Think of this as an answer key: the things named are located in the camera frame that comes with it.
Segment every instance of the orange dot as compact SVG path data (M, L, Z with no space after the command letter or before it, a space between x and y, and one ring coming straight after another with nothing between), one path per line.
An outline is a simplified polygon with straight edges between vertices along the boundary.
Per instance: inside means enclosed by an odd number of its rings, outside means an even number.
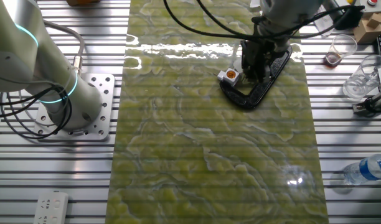
M229 72L227 72L227 77L228 78L235 78L236 77L236 73L234 71L229 71Z

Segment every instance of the plastic cup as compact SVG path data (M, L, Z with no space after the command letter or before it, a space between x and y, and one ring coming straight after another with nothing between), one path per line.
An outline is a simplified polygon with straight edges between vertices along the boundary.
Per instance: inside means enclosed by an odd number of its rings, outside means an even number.
M358 44L354 38L344 34L338 35L332 41L332 45L324 58L324 64L334 68L340 64L344 57L353 55L357 49Z
M378 87L381 56L369 55L363 59L354 74L343 84L342 91L345 95L355 100L360 100L374 88Z

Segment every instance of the green marble slab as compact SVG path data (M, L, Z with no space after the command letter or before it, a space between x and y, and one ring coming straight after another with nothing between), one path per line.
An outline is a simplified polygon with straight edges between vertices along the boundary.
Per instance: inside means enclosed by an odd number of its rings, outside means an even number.
M252 32L250 0L204 2ZM192 0L169 4L225 33ZM263 103L243 111L216 77L239 40L182 29L162 0L133 0L130 14L106 223L328 223L299 44Z

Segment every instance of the power strip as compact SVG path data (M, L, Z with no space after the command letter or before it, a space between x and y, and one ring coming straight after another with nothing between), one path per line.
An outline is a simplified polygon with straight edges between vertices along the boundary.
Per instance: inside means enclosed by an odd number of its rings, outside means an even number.
M65 224L68 194L47 192L39 196L34 224Z

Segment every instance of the water bottle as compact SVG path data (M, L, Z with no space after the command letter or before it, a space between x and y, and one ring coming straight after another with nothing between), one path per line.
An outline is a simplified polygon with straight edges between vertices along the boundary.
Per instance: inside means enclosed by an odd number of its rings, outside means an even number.
M344 168L344 182L360 185L370 180L381 179L381 154L375 154Z

